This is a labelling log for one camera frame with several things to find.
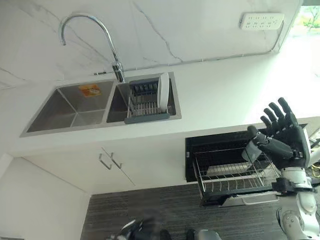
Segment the faucet spout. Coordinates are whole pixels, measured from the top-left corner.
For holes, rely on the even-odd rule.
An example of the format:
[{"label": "faucet spout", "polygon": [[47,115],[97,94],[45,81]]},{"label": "faucet spout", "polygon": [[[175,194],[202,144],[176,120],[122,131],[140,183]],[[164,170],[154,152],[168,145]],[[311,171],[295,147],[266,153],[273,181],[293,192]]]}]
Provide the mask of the faucet spout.
[{"label": "faucet spout", "polygon": [[125,76],[124,76],[124,73],[123,73],[123,67],[122,67],[121,62],[119,61],[119,57],[118,57],[118,54],[116,52],[114,43],[112,42],[110,33],[109,33],[108,29],[106,28],[106,26],[103,24],[103,22],[100,21],[95,16],[87,15],[87,14],[84,14],[84,13],[73,13],[73,14],[67,16],[65,19],[63,19],[60,22],[59,30],[58,30],[59,38],[60,38],[60,41],[61,41],[62,45],[64,45],[64,46],[66,45],[65,28],[66,28],[67,23],[71,19],[77,18],[77,17],[88,18],[88,19],[94,21],[95,23],[97,23],[101,27],[101,29],[103,30],[103,32],[104,32],[104,34],[106,36],[106,39],[108,40],[109,46],[110,46],[110,48],[112,50],[112,54],[113,54],[113,57],[114,57],[114,60],[115,60],[115,62],[112,64],[112,68],[113,68],[113,71],[115,73],[115,76],[116,76],[117,80],[120,83],[124,83],[125,82]]}]

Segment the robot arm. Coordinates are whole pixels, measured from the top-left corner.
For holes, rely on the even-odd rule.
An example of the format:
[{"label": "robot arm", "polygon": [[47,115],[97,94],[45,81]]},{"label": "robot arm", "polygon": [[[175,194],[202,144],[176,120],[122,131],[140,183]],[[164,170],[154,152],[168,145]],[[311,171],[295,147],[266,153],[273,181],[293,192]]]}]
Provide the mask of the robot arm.
[{"label": "robot arm", "polygon": [[272,183],[280,193],[281,207],[276,216],[289,240],[320,240],[320,228],[316,219],[316,190],[307,177],[305,168],[310,161],[310,148],[305,133],[299,126],[287,102],[278,100],[285,115],[275,103],[264,109],[268,118],[261,117],[267,135],[254,126],[248,127],[251,142],[281,171],[281,177]]}]

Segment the white marble wall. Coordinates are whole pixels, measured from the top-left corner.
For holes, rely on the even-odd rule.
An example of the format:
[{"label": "white marble wall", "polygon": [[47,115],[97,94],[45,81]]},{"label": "white marble wall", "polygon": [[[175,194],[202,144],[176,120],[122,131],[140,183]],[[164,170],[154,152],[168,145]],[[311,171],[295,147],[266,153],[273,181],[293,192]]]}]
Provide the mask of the white marble wall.
[{"label": "white marble wall", "polygon": [[107,26],[123,67],[175,64],[270,50],[278,31],[243,31],[245,12],[282,12],[286,33],[299,0],[0,0],[0,88],[112,72],[101,29],[86,18],[69,22],[66,46],[60,20],[90,13]]}]

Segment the gray tile floor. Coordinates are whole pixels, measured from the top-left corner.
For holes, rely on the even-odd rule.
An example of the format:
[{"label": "gray tile floor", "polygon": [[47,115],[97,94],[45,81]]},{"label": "gray tile floor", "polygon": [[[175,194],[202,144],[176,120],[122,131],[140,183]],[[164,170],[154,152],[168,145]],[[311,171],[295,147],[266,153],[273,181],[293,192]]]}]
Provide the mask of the gray tile floor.
[{"label": "gray tile floor", "polygon": [[105,240],[148,211],[160,217],[172,240],[184,240],[188,228],[215,230],[223,240],[286,239],[276,220],[277,203],[228,208],[199,203],[196,184],[93,195],[81,240]]}]

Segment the white wall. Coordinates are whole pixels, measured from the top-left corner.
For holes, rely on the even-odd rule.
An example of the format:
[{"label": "white wall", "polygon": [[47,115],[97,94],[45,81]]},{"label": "white wall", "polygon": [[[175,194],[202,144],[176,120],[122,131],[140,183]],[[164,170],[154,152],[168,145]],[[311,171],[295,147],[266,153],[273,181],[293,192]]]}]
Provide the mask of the white wall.
[{"label": "white wall", "polygon": [[26,123],[40,108],[53,86],[52,82],[45,82],[0,90],[0,178],[10,158],[4,154],[19,138]]},{"label": "white wall", "polygon": [[0,236],[79,240],[90,196],[15,158],[0,179]]}]

